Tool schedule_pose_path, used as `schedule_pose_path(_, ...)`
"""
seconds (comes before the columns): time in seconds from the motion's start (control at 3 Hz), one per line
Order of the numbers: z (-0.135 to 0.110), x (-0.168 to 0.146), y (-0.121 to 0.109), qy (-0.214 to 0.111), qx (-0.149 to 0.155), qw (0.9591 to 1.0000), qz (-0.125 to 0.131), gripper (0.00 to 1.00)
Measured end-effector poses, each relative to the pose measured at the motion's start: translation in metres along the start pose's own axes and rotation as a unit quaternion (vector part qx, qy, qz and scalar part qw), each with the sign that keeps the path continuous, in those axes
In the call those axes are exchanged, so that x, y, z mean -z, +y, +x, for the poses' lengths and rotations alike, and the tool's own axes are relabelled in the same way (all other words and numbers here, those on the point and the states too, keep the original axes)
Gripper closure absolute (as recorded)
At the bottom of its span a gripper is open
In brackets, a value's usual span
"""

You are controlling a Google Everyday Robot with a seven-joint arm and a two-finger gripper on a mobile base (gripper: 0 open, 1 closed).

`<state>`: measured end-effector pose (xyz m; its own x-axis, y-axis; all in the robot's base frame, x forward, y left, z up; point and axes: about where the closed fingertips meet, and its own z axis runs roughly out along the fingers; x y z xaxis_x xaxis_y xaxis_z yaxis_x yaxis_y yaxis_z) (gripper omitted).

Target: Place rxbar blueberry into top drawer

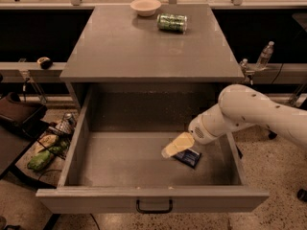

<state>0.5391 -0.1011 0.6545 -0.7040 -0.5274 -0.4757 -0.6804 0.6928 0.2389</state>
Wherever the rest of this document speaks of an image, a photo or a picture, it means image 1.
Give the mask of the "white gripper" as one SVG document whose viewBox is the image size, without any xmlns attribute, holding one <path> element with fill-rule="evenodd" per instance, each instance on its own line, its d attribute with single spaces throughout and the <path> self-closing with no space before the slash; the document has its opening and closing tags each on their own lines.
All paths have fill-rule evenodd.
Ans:
<svg viewBox="0 0 307 230">
<path fill-rule="evenodd" d="M 203 124 L 201 114 L 190 122 L 188 131 L 189 132 L 182 132 L 162 149 L 161 154 L 164 158 L 170 158 L 184 150 L 192 148 L 195 141 L 202 145 L 206 145 L 216 140 L 216 137 L 213 136 Z"/>
</svg>

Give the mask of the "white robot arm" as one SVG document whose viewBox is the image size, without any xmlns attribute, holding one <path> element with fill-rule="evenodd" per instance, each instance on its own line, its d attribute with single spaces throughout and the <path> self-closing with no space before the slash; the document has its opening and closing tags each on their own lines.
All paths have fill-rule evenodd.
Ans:
<svg viewBox="0 0 307 230">
<path fill-rule="evenodd" d="M 195 143 L 206 145 L 221 136 L 260 126 L 307 148 L 307 111 L 272 101 L 266 95 L 242 84 L 224 88 L 218 102 L 194 118 L 188 131 L 181 133 L 161 152 L 170 158 Z"/>
</svg>

